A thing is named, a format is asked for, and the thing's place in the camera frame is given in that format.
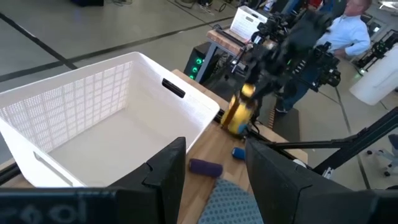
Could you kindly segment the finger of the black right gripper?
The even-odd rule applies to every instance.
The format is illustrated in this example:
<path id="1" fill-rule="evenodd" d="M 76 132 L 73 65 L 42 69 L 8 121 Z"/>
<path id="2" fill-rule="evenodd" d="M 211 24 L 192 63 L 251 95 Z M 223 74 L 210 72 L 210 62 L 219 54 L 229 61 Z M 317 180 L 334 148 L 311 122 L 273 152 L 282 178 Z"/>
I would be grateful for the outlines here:
<path id="1" fill-rule="evenodd" d="M 260 100 L 264 96 L 280 90 L 281 87 L 280 75 L 270 73 L 260 74 L 256 84 L 255 99 Z"/>
<path id="2" fill-rule="evenodd" d="M 255 84 L 260 74 L 265 70 L 265 56 L 252 55 L 246 60 L 248 69 L 246 71 L 246 83 Z"/>

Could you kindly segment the black computer green lights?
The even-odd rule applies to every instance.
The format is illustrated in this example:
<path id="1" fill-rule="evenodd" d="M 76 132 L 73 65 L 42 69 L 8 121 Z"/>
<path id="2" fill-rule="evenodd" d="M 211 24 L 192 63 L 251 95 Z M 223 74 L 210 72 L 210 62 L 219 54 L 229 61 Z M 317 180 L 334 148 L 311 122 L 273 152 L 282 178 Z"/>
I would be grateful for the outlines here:
<path id="1" fill-rule="evenodd" d="M 186 74 L 189 78 L 201 84 L 211 77 L 211 74 L 216 67 L 218 59 L 220 58 L 220 56 L 215 52 L 212 58 L 209 59 L 207 66 L 204 69 L 203 75 L 200 79 L 197 79 L 198 72 L 201 70 L 203 64 L 206 62 L 205 58 L 210 47 L 211 42 L 205 42 L 204 44 L 195 46 L 192 49 L 188 62 L 183 71 L 184 74 Z"/>

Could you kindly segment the wooden top workbench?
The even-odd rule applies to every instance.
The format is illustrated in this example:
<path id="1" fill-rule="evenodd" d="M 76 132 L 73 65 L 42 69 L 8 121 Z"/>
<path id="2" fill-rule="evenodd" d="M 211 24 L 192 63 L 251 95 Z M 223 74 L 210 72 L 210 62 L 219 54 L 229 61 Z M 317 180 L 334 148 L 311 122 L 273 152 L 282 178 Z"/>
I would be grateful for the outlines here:
<path id="1" fill-rule="evenodd" d="M 236 56 L 247 42 L 230 29 L 222 28 L 209 30 L 206 33 L 206 37 L 210 46 L 195 78 L 195 81 L 198 83 L 203 80 L 206 69 L 218 49 L 221 49 L 229 55 Z"/>

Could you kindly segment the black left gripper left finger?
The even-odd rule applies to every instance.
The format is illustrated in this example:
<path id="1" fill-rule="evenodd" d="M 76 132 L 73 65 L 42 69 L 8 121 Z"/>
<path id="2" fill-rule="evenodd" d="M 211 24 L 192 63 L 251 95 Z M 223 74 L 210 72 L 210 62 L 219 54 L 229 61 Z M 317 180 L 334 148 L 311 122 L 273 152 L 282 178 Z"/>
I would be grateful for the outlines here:
<path id="1" fill-rule="evenodd" d="M 177 224 L 185 181 L 186 139 L 177 137 L 110 185 L 117 218 L 110 224 Z"/>

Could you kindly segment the white basket with label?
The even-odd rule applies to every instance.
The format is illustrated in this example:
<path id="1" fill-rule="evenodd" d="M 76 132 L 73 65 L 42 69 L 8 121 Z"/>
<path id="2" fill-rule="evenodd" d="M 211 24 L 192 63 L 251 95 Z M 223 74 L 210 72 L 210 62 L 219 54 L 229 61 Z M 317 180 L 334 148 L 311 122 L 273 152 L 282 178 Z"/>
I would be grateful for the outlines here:
<path id="1" fill-rule="evenodd" d="M 253 33 L 258 31 L 260 23 L 266 23 L 267 17 L 247 6 L 241 6 L 236 11 L 231 27 L 231 32 L 244 40 L 249 40 Z"/>

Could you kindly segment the black floor mat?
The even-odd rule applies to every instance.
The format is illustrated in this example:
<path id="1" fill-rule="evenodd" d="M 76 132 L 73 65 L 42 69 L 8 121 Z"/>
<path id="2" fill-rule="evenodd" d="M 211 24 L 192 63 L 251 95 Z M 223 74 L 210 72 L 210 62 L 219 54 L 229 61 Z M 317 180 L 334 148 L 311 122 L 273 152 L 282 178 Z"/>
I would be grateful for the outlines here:
<path id="1" fill-rule="evenodd" d="M 280 113 L 275 111 L 272 130 L 290 142 L 299 142 L 299 111 L 295 108 L 292 108 L 288 113 Z"/>

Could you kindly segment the blue bandage roll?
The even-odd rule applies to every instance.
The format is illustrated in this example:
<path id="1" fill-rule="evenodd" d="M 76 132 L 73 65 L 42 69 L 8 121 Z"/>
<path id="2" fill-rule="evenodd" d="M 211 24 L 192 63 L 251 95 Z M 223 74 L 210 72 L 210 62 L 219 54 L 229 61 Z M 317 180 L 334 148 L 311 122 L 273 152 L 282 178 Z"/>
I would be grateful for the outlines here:
<path id="1" fill-rule="evenodd" d="M 246 153 L 244 149 L 241 149 L 239 147 L 234 147 L 233 150 L 231 151 L 231 155 L 235 158 L 235 159 L 239 159 L 244 161 L 246 158 Z"/>

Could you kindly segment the purple bandage roll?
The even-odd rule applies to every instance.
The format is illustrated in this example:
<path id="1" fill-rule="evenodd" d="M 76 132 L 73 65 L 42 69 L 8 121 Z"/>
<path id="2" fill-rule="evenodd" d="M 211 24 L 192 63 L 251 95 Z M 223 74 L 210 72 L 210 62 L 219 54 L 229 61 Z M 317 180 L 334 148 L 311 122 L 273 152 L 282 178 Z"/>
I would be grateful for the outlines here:
<path id="1" fill-rule="evenodd" d="M 191 172 L 208 177 L 219 177 L 223 173 L 223 166 L 221 164 L 200 159 L 190 159 L 188 167 Z"/>

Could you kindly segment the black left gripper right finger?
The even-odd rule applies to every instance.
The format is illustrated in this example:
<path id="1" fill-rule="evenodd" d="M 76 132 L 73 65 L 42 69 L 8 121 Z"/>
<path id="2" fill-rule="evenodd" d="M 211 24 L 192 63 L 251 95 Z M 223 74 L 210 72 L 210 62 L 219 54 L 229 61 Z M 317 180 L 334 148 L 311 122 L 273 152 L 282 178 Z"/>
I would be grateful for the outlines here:
<path id="1" fill-rule="evenodd" d="M 376 224 L 370 191 L 354 191 L 250 139 L 249 181 L 264 224 Z"/>

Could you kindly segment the office chair base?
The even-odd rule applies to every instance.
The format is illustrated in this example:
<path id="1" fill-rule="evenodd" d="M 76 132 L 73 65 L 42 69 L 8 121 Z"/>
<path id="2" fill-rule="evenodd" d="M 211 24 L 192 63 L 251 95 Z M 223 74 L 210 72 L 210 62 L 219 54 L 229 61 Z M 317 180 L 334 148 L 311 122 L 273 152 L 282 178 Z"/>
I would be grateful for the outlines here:
<path id="1" fill-rule="evenodd" d="M 367 155 L 377 155 L 379 157 L 383 157 L 390 161 L 387 165 L 385 171 L 383 172 L 384 176 L 389 177 L 395 168 L 398 168 L 398 134 L 390 134 L 388 135 L 388 140 L 391 144 L 391 152 L 385 149 L 377 149 L 377 150 L 367 150 Z"/>

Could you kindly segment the white plastic basket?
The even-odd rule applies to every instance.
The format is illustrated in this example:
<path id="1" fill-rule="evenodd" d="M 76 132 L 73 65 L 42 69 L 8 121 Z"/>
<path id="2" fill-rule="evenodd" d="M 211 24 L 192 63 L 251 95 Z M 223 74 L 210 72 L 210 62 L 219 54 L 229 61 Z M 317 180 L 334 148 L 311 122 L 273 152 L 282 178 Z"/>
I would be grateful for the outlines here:
<path id="1" fill-rule="evenodd" d="M 0 93 L 0 133 L 34 187 L 105 187 L 178 137 L 191 149 L 219 110 L 131 52 Z"/>

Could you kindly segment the blue patterned cloth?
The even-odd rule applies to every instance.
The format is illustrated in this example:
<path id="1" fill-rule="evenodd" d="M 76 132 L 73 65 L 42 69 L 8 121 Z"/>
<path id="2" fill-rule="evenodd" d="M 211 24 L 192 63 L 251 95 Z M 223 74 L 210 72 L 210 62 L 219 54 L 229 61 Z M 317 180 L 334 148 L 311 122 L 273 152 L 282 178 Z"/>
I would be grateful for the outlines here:
<path id="1" fill-rule="evenodd" d="M 217 179 L 197 224 L 264 224 L 253 195 Z"/>

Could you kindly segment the person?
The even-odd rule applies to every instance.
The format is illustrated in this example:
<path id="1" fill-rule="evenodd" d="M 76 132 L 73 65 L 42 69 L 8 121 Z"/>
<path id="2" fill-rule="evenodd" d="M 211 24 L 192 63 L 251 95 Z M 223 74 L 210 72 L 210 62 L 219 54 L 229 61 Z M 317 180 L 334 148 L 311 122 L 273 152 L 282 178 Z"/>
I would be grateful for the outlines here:
<path id="1" fill-rule="evenodd" d="M 329 52 L 337 57 L 358 56 L 370 47 L 370 37 L 361 15 L 366 12 L 373 0 L 347 0 L 344 13 L 333 20 L 330 31 L 320 37 L 315 45 L 331 44 Z M 286 113 L 293 108 L 309 90 L 309 87 L 297 80 L 290 80 L 284 87 L 282 98 L 275 110 Z"/>

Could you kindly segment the brown bottle yellow lid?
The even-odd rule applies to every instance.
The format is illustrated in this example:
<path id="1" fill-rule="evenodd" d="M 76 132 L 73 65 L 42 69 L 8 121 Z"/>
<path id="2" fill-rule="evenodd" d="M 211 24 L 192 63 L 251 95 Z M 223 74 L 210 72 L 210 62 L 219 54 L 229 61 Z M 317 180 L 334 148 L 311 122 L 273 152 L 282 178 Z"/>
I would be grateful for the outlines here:
<path id="1" fill-rule="evenodd" d="M 221 118 L 221 126 L 231 134 L 242 134 L 248 126 L 257 108 L 257 100 L 251 99 L 255 89 L 253 84 L 245 83 L 232 96 L 228 109 Z"/>

